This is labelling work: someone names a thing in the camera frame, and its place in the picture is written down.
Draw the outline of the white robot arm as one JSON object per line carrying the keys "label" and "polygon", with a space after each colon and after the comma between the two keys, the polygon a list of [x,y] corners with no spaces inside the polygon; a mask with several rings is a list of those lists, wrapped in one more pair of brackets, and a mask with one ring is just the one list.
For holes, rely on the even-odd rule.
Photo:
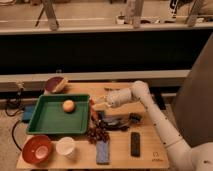
{"label": "white robot arm", "polygon": [[213,142],[190,147],[153,100],[146,82],[135,81],[128,88],[109,91],[92,107],[117,108],[136,101],[144,105],[169,158],[179,171],[213,171]]}

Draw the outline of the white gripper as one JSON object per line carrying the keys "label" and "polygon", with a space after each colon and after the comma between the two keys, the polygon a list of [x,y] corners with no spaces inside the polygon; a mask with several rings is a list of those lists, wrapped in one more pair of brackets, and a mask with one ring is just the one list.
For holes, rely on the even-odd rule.
{"label": "white gripper", "polygon": [[99,104],[94,104],[92,107],[94,109],[105,109],[108,105],[112,108],[120,107],[132,100],[132,93],[129,88],[124,88],[120,90],[110,91],[106,97],[101,96],[95,99],[95,102],[103,102]]}

